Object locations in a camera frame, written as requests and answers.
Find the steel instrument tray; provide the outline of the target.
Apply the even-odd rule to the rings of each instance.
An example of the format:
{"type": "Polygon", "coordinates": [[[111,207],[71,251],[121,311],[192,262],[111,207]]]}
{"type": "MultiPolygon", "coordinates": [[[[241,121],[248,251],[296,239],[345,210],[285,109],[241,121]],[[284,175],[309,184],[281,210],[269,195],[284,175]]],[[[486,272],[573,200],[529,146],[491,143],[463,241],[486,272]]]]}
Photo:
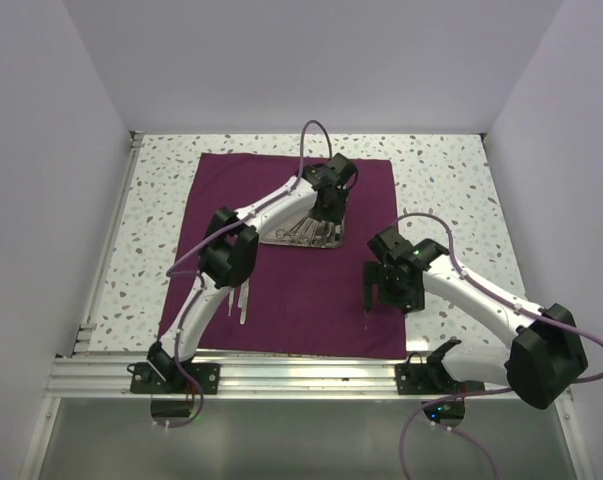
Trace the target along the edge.
{"type": "Polygon", "coordinates": [[[300,212],[261,233],[260,242],[282,247],[336,249],[342,245],[344,233],[345,220],[316,220],[307,212],[300,212]]]}

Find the maroon surgical cloth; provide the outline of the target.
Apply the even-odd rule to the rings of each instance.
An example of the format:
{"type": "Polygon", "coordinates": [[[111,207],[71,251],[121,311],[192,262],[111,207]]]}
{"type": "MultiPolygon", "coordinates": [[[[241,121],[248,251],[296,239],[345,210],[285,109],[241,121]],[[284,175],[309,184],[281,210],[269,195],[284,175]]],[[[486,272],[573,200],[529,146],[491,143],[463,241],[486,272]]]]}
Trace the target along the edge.
{"type": "MultiPolygon", "coordinates": [[[[206,349],[396,360],[406,353],[405,318],[376,304],[363,308],[367,243],[397,217],[392,165],[356,160],[358,182],[345,212],[344,240],[336,249],[261,245],[249,278],[247,319],[224,299],[200,345],[206,349]]],[[[183,256],[205,236],[220,207],[238,208],[273,192],[298,169],[293,157],[210,154],[200,157],[180,232],[183,256]]]]}

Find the large silver tweezers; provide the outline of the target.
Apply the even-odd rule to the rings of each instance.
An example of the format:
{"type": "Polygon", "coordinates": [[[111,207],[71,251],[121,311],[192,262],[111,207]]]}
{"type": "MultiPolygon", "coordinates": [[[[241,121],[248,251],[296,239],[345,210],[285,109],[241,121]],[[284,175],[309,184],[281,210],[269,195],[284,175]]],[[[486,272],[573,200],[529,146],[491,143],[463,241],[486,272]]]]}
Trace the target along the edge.
{"type": "Polygon", "coordinates": [[[247,304],[249,296],[249,281],[246,280],[240,288],[238,307],[240,310],[239,321],[241,325],[244,325],[247,319],[247,304]]]}

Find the small silver tweezers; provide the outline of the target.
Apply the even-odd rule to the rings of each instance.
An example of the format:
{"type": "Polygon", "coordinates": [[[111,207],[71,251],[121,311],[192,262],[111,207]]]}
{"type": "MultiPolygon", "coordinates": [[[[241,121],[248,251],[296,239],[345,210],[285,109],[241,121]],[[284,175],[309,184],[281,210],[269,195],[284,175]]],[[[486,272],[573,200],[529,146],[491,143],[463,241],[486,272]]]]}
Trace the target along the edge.
{"type": "Polygon", "coordinates": [[[228,295],[228,316],[232,315],[233,306],[234,306],[234,298],[235,298],[235,290],[231,289],[228,295]]]}

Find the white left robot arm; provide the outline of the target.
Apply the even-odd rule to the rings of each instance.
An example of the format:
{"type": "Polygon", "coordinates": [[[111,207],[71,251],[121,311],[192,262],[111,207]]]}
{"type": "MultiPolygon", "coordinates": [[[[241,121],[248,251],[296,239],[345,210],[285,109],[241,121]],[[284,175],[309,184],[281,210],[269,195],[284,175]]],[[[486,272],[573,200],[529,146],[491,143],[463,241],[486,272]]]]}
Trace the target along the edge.
{"type": "Polygon", "coordinates": [[[221,302],[248,282],[260,240],[301,213],[313,220],[341,222],[358,176],[357,166],[337,154],[325,163],[301,166],[282,186],[252,204],[214,213],[204,239],[178,261],[198,256],[191,290],[172,325],[147,354],[158,387],[166,393],[202,391],[185,363],[195,356],[221,302]]]}

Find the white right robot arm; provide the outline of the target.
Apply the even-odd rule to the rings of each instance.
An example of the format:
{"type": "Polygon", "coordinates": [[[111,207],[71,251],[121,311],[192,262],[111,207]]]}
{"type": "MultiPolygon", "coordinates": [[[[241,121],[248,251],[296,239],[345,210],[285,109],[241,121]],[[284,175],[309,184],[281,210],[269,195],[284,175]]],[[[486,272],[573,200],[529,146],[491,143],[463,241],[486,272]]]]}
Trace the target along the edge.
{"type": "Polygon", "coordinates": [[[586,370],[588,361],[572,313],[555,303],[543,308],[488,284],[473,287],[470,272],[432,239],[413,244],[394,226],[368,243],[374,260],[363,267],[363,307],[375,304],[402,314],[421,312],[433,294],[460,308],[499,340],[476,348],[457,338],[414,363],[395,367],[401,394],[478,391],[485,384],[511,388],[537,409],[547,408],[586,370]]]}

